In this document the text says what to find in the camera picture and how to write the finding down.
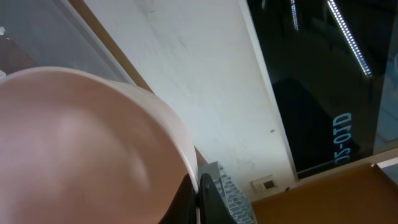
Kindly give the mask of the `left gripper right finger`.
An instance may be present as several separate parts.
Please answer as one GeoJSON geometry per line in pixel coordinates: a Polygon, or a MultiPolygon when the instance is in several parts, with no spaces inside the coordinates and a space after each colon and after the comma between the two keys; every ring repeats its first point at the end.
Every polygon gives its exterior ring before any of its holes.
{"type": "Polygon", "coordinates": [[[198,202],[201,224],[236,224],[210,174],[201,176],[198,202]]]}

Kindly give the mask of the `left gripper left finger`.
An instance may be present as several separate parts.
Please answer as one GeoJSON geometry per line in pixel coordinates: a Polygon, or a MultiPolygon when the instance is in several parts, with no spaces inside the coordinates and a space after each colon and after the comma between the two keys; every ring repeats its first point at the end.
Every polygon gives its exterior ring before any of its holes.
{"type": "Polygon", "coordinates": [[[159,224],[196,224],[196,192],[190,176],[184,176],[170,207],[159,224]]]}

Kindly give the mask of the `pink bowl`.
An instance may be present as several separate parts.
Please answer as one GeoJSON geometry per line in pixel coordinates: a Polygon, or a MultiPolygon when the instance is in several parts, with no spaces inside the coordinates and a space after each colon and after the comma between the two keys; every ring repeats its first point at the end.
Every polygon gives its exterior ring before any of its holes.
{"type": "Polygon", "coordinates": [[[193,200],[192,139],[153,93],[62,67],[1,80],[2,223],[159,223],[183,182],[193,200]]]}

